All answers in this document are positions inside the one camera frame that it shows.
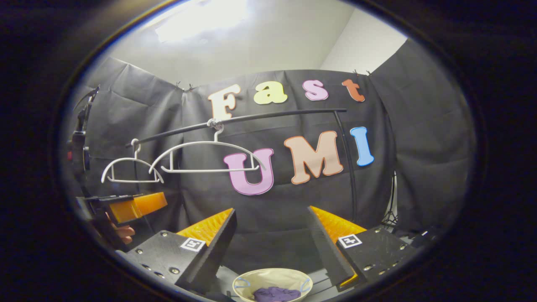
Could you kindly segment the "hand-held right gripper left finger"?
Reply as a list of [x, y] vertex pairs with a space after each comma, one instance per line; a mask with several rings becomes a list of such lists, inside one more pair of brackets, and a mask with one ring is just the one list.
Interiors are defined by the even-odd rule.
[[214, 226], [211, 241], [194, 235], [160, 231], [128, 252], [118, 256], [147, 277], [195, 294], [207, 294], [216, 285], [216, 274], [237, 228], [234, 209], [223, 212]]

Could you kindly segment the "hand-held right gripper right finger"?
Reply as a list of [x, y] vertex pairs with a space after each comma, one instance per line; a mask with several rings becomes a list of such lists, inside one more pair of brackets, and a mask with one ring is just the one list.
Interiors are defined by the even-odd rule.
[[375, 283], [418, 252], [384, 228], [365, 229], [314, 206], [309, 206], [308, 213], [311, 237], [338, 291]]

